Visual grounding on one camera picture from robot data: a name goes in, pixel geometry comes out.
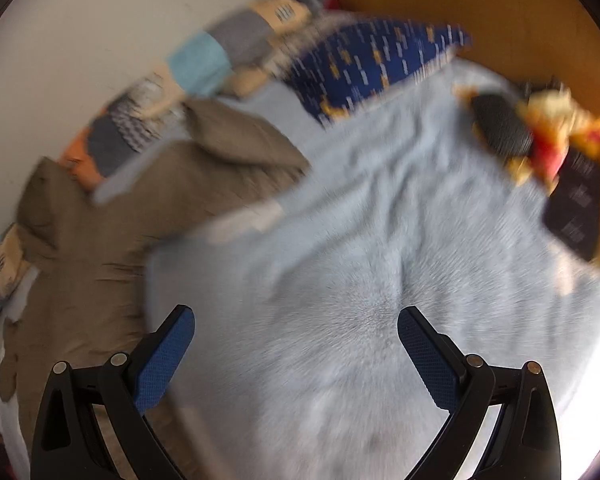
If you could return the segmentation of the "yellow red floral cloth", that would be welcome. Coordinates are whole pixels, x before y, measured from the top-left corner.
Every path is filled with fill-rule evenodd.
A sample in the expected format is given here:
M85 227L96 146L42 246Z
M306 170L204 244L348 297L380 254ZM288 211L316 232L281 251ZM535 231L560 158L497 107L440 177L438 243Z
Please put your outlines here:
M475 87L457 87L455 95L470 110L469 100L480 91ZM562 87L527 88L518 100L505 96L512 102L520 118L532 134L532 145L527 156L504 159L495 155L479 131L474 115L474 131L486 146L504 165L512 180L522 185L533 178L544 185L547 200L558 183L558 171L565 161L570 148L600 164L600 116L585 110L573 99L571 92ZM600 268L600 239L596 254L591 261Z

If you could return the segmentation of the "black smartphone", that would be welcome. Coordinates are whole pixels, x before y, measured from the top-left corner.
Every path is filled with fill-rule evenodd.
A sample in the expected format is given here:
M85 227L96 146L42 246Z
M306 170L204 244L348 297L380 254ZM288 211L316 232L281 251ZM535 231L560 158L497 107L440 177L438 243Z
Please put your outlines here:
M591 262L600 239L600 164L570 148L543 212L544 226L576 256Z

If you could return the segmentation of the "light blue cloud bedsheet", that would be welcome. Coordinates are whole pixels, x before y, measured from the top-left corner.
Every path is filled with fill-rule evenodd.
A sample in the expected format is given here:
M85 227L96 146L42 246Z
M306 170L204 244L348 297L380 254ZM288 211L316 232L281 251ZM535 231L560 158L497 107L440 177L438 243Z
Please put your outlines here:
M146 332L176 304L196 336L148 414L192 479L401 479L444 421L403 350L415 306L464 351L544 368L558 412L600 350L600 274L544 228L455 89L504 82L463 61L324 127L283 84L222 101L270 122L309 162L268 200L151 249ZM29 473L18 403L10 457Z

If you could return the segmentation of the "navy star pillow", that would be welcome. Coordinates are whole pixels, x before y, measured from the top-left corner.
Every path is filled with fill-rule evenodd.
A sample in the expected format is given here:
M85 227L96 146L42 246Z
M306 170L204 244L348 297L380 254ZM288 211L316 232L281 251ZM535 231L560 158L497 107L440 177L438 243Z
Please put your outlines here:
M380 103L404 84L423 81L470 43L460 26L363 18L296 56L284 83L326 126Z

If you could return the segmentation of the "beige printed pillow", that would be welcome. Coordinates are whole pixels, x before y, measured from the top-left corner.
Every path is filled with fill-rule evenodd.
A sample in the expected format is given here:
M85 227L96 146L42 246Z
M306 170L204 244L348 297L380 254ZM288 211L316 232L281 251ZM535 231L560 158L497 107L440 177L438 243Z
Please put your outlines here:
M270 80L283 80L289 73L294 56L284 50L274 50L256 62L235 68L222 85L221 93L236 99L245 99L265 86Z

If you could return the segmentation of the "brown hooded puffer jacket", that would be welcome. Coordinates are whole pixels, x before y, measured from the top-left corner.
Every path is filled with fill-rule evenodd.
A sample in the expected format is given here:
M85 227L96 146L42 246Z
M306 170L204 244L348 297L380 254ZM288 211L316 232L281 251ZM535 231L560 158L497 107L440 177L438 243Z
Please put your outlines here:
M184 112L186 138L107 203L94 204L51 159L30 175L16 223L38 275L18 320L4 326L0 364L0 397L17 401L26 442L56 362L98 365L145 335L144 267L160 240L284 192L308 170L261 117L217 100L191 100Z

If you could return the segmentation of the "black glasses case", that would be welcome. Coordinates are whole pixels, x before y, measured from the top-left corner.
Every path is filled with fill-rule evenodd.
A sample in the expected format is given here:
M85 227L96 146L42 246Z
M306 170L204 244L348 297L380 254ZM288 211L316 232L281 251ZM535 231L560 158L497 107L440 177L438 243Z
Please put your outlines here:
M527 156L532 134L512 102L498 93L479 93L469 100L486 146L498 157Z

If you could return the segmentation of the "wooden headboard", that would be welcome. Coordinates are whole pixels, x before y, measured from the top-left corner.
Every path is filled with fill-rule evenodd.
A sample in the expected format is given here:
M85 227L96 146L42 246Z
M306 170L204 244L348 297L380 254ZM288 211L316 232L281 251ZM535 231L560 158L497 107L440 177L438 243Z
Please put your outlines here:
M466 58L509 80L568 84L600 113L600 28L580 0L339 0L349 10L465 27Z

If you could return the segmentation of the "patchwork rolled quilt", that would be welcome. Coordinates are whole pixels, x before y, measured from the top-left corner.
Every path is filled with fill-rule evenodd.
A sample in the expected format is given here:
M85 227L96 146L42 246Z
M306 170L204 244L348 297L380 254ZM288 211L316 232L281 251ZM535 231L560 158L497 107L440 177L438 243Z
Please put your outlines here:
M197 32L106 105L52 160L94 204L107 203L127 191L165 146L186 138L187 102L220 101L222 85L235 68L273 52L310 18L309 8L297 0L260 0ZM0 243L0 305L33 266L16 222L17 214Z

